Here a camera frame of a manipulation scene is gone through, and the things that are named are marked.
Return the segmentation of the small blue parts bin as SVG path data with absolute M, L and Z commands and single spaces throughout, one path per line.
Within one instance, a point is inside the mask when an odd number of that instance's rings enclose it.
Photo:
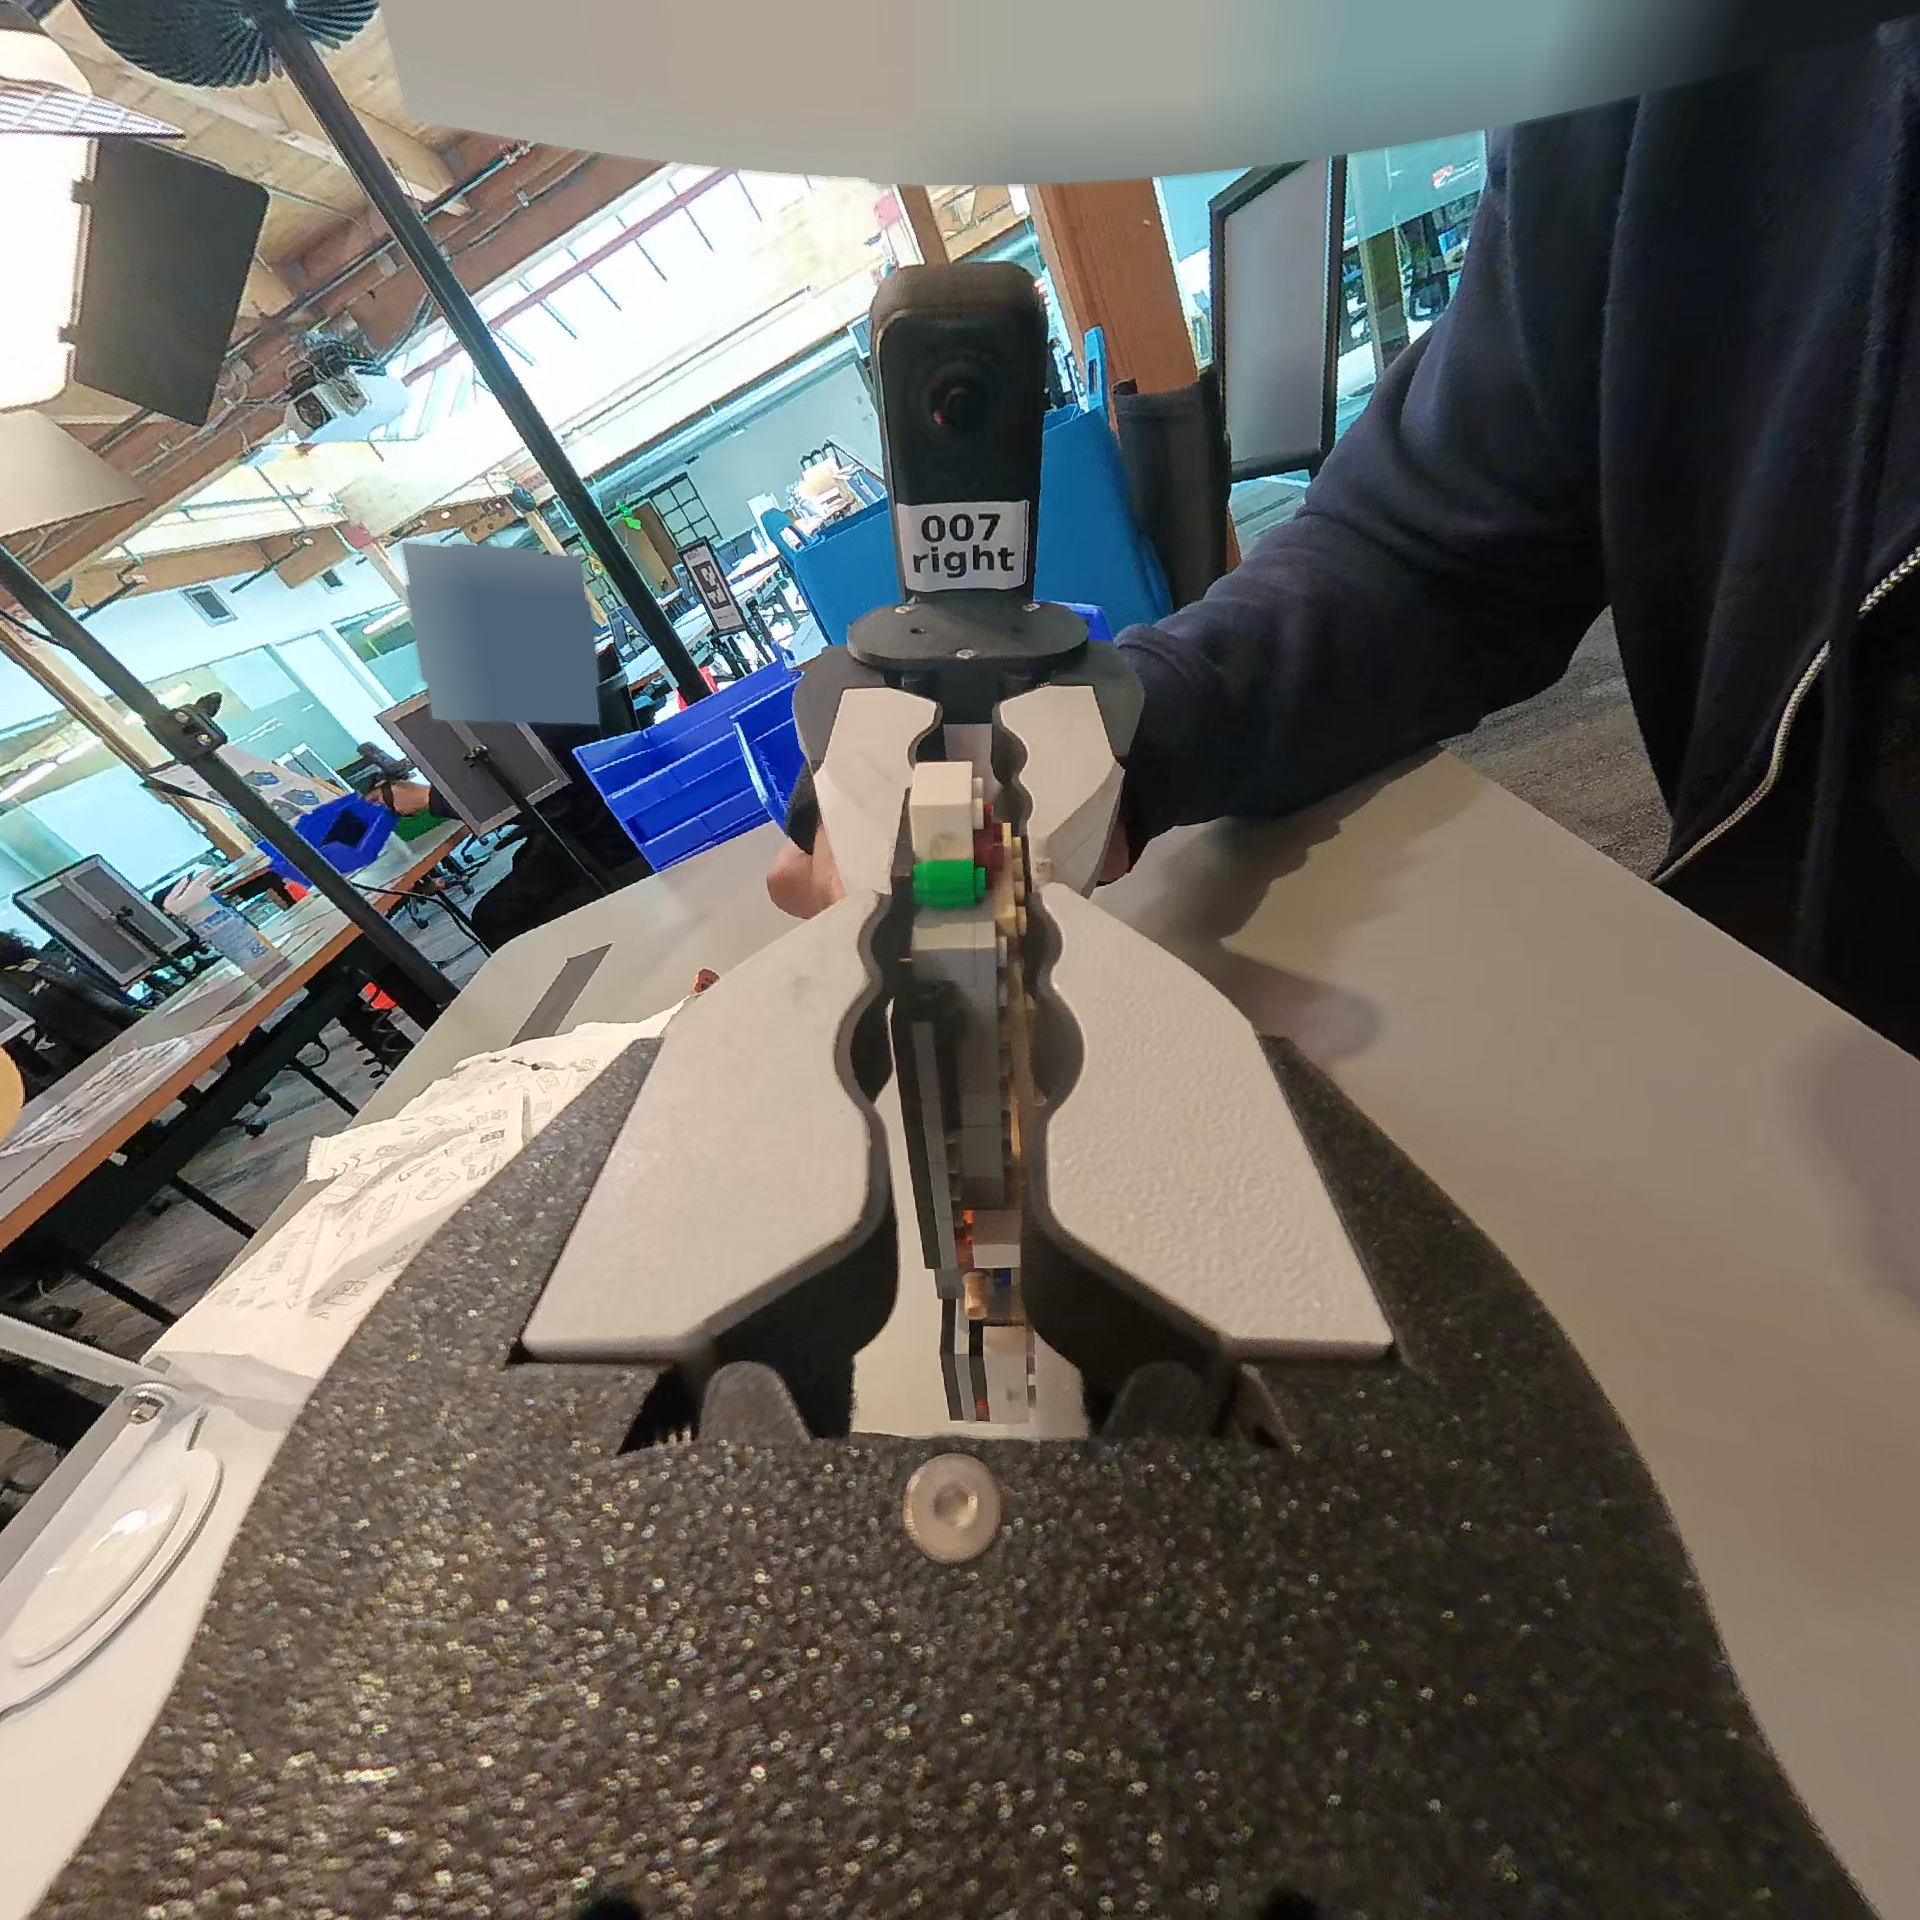
M 397 814 L 352 790 L 309 808 L 292 819 L 292 832 L 341 875 L 372 867 L 394 840 Z

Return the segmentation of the studio light panel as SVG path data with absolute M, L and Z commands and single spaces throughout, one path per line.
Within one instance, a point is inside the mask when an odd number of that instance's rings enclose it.
M 2 406 L 71 382 L 209 418 L 267 193 L 175 128 L 45 77 L 5 77 Z

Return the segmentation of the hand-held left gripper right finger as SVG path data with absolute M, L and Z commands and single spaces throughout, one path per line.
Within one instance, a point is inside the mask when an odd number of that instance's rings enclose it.
M 1029 1153 L 1024 1301 L 1069 1365 L 1378 1360 L 1393 1331 L 1258 1032 L 1052 882 L 1073 1085 Z

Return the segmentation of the grey toy brick model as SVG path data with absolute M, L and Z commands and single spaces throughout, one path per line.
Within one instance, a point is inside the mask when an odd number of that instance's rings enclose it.
M 1021 1292 L 1024 1150 L 1041 1115 L 1024 842 L 961 760 L 914 768 L 904 832 L 893 1052 L 947 1410 L 1016 1429 L 1041 1410 Z

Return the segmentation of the grey framed board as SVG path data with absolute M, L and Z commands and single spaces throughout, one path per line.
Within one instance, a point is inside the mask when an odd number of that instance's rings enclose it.
M 1240 176 L 1209 203 L 1212 369 L 1233 480 L 1317 474 L 1337 438 L 1346 160 Z

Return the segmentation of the black light stand pole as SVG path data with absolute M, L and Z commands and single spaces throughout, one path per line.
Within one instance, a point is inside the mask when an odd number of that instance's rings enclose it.
M 380 966 L 404 979 L 404 988 L 396 993 L 402 1013 L 420 1027 L 432 1027 L 458 1000 L 458 990 L 418 949 L 402 940 L 380 907 L 341 875 L 322 852 L 311 849 L 295 827 L 281 820 L 256 788 L 227 764 L 221 755 L 224 734 L 215 722 L 186 707 L 160 704 L 145 682 L 96 642 L 8 549 L 2 549 L 2 582 L 57 648 L 79 659 L 89 674 L 128 704 L 170 760 L 193 768 L 221 804 L 236 811 L 256 836 L 295 865 L 313 890 L 347 915 L 347 921 L 375 946 Z
M 483 378 L 505 417 L 513 421 L 524 446 L 533 453 L 541 476 L 573 518 L 591 552 L 601 560 L 619 601 L 636 614 L 645 637 L 657 648 L 665 672 L 675 682 L 683 704 L 692 707 L 711 698 L 700 665 L 680 637 L 675 624 L 660 610 L 652 587 L 645 582 L 633 555 L 616 537 L 608 517 L 573 468 L 564 446 L 554 435 L 520 376 L 499 347 L 490 325 L 479 313 L 449 256 L 435 243 L 426 218 L 397 184 L 389 162 L 364 123 L 354 117 L 345 96 L 332 80 L 317 46 L 297 22 L 290 4 L 250 4 L 263 41 L 295 84 L 304 106 L 317 117 L 322 132 L 347 162 L 347 172 L 369 193 L 400 250 L 413 262 L 428 293 L 440 307 L 445 325 L 467 347 L 475 373 Z

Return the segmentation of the large blue storage bin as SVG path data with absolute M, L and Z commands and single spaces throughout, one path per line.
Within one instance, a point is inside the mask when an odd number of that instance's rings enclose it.
M 1171 600 L 1154 546 L 1133 518 L 1109 418 L 1109 356 L 1098 326 L 1085 334 L 1085 362 L 1085 403 L 1045 417 L 1037 540 L 1031 544 L 1037 572 L 1031 595 L 1077 608 L 1095 641 L 1112 641 L 1125 629 L 1169 614 Z M 843 644 L 851 626 L 866 612 L 899 603 L 917 589 L 1009 586 L 1004 572 L 979 568 L 961 578 L 954 542 L 937 542 L 937 536 L 985 530 L 993 521 L 987 507 L 917 509 L 912 521 L 917 530 L 908 537 L 908 573 L 899 573 L 896 530 L 906 528 L 908 517 L 893 512 L 887 497 L 829 521 L 819 536 L 805 536 L 783 509 L 761 517 L 783 564 L 795 577 L 807 608 L 833 644 Z

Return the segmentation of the long wooden desk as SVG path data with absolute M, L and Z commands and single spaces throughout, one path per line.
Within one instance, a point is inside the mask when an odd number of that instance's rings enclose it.
M 316 893 L 272 937 L 269 979 L 201 974 L 28 1102 L 5 1133 L 8 1250 L 84 1272 L 157 1194 L 183 1197 L 186 1165 L 397 969 Z

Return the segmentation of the paper instruction sheet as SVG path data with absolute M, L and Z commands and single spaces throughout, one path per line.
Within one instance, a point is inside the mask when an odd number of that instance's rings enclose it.
M 320 1192 L 215 1282 L 146 1365 L 242 1402 L 322 1381 L 435 1233 L 612 1059 L 664 1036 L 672 1016 L 584 1025 L 471 1057 L 396 1115 L 316 1141 L 306 1177 Z

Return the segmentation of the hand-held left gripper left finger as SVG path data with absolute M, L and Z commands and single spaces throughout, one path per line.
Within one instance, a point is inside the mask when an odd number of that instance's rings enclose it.
M 853 1041 L 887 896 L 851 888 L 665 1027 L 521 1332 L 535 1360 L 851 1365 L 896 1304 Z

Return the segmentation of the grey framed monitor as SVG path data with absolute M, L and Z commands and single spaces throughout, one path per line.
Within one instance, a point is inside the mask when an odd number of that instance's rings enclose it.
M 471 835 L 508 826 L 521 814 L 521 802 L 539 808 L 570 785 L 556 755 L 529 725 L 445 722 L 432 714 L 426 692 L 380 712 L 375 720 Z

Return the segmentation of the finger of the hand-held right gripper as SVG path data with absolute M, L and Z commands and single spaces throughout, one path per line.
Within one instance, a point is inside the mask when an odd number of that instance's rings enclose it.
M 809 867 L 819 905 L 892 891 L 917 747 L 937 720 L 939 707 L 911 691 L 841 696 L 815 773 L 820 824 Z
M 1121 819 L 1123 768 L 1098 692 L 1049 683 L 996 707 L 1012 755 L 1017 832 L 1035 884 L 1095 890 Z

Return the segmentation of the person's dark jacket torso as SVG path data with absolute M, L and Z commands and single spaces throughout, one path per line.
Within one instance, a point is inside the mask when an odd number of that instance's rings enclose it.
M 1496 138 L 1693 913 L 1916 1052 L 1916 16 Z

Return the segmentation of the white oval stand base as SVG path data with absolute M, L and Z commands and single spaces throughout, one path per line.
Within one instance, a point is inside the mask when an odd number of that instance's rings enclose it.
M 224 1484 L 204 1404 L 160 1382 L 2 1585 L 2 1715 L 28 1709 L 128 1626 L 197 1540 Z

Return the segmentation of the person's right forearm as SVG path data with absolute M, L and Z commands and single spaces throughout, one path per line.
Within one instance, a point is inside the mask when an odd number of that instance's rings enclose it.
M 1597 345 L 1465 302 L 1378 382 L 1304 507 L 1121 637 L 1146 707 L 1121 862 L 1275 819 L 1554 683 L 1602 612 Z

